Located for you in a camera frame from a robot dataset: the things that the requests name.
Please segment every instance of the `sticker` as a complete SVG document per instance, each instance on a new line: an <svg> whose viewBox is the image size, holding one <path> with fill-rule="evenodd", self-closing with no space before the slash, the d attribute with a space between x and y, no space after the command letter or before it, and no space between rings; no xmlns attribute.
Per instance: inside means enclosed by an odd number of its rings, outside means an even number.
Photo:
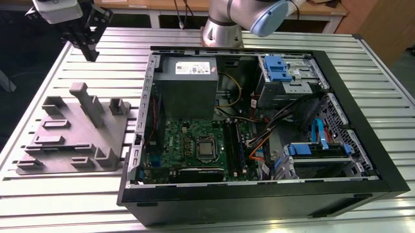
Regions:
<svg viewBox="0 0 415 233"><path fill-rule="evenodd" d="M300 75L300 72L295 69L295 70L289 70L288 71L291 75Z"/></svg>
<svg viewBox="0 0 415 233"><path fill-rule="evenodd" d="M208 62L177 62L176 74L209 74Z"/></svg>
<svg viewBox="0 0 415 233"><path fill-rule="evenodd" d="M250 107L256 108L256 100L250 100Z"/></svg>
<svg viewBox="0 0 415 233"><path fill-rule="evenodd" d="M266 175L269 175L269 168L265 164L261 165L261 170L265 172Z"/></svg>
<svg viewBox="0 0 415 233"><path fill-rule="evenodd" d="M102 2L122 2L122 1L126 1L126 0L102 0Z"/></svg>
<svg viewBox="0 0 415 233"><path fill-rule="evenodd" d="M128 7L130 7L130 8L146 8L145 5L128 5Z"/></svg>

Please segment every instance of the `aluminum workbench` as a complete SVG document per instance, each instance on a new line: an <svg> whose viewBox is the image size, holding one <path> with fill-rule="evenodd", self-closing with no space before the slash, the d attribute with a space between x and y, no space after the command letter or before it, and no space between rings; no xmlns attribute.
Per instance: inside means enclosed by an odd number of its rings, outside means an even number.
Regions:
<svg viewBox="0 0 415 233"><path fill-rule="evenodd" d="M200 46L200 31L108 28L94 63L85 62L69 44L56 60L33 101L0 154L0 230L14 232L117 232L146 230L122 207L116 193L121 169L114 172L20 176L16 164L22 146L44 114L46 96L69 94L72 82L85 82L101 101L122 97L129 112L124 143L132 143L146 56L150 45ZM415 229L415 100L361 40L351 35L274 33L258 38L242 33L246 48L324 50L368 118L383 146L413 191L372 202L323 219L291 219L164 227L214 232L411 232Z"/></svg>

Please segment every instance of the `wooden table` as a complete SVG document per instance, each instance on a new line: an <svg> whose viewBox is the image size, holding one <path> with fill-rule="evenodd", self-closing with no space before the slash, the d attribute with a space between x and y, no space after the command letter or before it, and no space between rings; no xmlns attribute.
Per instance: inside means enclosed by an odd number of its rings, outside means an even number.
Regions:
<svg viewBox="0 0 415 233"><path fill-rule="evenodd" d="M176 0L180 15L184 15L184 2ZM196 16L208 16L208 0L188 0L188 5ZM1 4L24 6L28 8L30 0L1 0ZM116 14L145 14L149 16L152 28L160 28L160 15L176 15L173 0L94 0L94 3L113 9ZM300 7L300 20L325 21L323 33L335 33L344 16L348 15L347 9L341 4L336 8L329 8L324 4L305 2ZM297 13L293 12L287 19L296 19Z"/></svg>

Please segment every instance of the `blue drive bracket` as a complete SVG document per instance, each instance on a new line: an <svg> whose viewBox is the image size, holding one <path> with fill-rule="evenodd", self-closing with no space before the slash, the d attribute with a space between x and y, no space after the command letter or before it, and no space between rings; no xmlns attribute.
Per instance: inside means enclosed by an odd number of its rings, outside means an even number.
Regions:
<svg viewBox="0 0 415 233"><path fill-rule="evenodd" d="M288 145L288 153L289 155L305 155L311 154L311 149L308 144L291 144Z"/></svg>
<svg viewBox="0 0 415 233"><path fill-rule="evenodd" d="M265 56L265 68L272 82L291 82L292 77L287 72L287 64L280 56Z"/></svg>

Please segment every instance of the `black cable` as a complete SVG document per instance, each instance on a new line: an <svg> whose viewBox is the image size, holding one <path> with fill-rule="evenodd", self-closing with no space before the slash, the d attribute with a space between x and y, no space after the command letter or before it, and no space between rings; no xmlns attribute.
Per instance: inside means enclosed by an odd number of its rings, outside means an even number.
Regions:
<svg viewBox="0 0 415 233"><path fill-rule="evenodd" d="M297 20L299 20L300 19L300 9L299 9L299 6L293 3L292 0L288 0L288 1L295 5L295 7L297 9Z"/></svg>
<svg viewBox="0 0 415 233"><path fill-rule="evenodd" d="M193 11L192 11L192 9L189 8L189 6L188 6L188 4L186 4L186 0L182 0L182 2L184 2L184 5L185 5L185 9L188 9L189 14L192 15L196 28L200 28L200 27L198 27L198 24L197 24L197 21L196 21L196 17L194 17L194 15L193 15Z"/></svg>
<svg viewBox="0 0 415 233"><path fill-rule="evenodd" d="M185 14L184 14L184 28L186 27L186 7L185 7Z"/></svg>
<svg viewBox="0 0 415 233"><path fill-rule="evenodd" d="M269 140L265 142L265 144L262 145L264 148L264 160L265 160L265 166L268 168L270 168L270 149L269 149Z"/></svg>
<svg viewBox="0 0 415 233"><path fill-rule="evenodd" d="M178 25L181 25L182 22L181 22L181 19L180 19L180 13L178 13L177 2L176 2L176 0L173 0L173 1L174 1L176 12L177 12Z"/></svg>
<svg viewBox="0 0 415 233"><path fill-rule="evenodd" d="M230 115L229 113L226 113L222 109L220 109L220 108L216 108L217 109L217 111L218 112L221 112L226 117L229 117L229 118L236 118L236 119L244 119L244 120L246 120L246 121L252 121L252 122L260 122L260 120L252 120L252 119L249 119L249 118L245 118L245 117L242 117L242 116L233 116L233 115Z"/></svg>
<svg viewBox="0 0 415 233"><path fill-rule="evenodd" d="M316 98L320 95L320 93L316 93L313 95L307 95L307 96L301 96L300 98L297 98L293 102L291 102L287 106L284 106L278 112L276 113L276 115L272 117L272 119L269 120L266 126L265 126L265 130L262 131L262 133L260 134L260 136L254 137L250 141L249 141L249 145L252 145L256 141L258 141L261 138L266 137L268 134L272 132L273 128L276 127L276 123L283 120L287 116L289 116L293 112L293 110L299 107L300 103L308 99Z"/></svg>

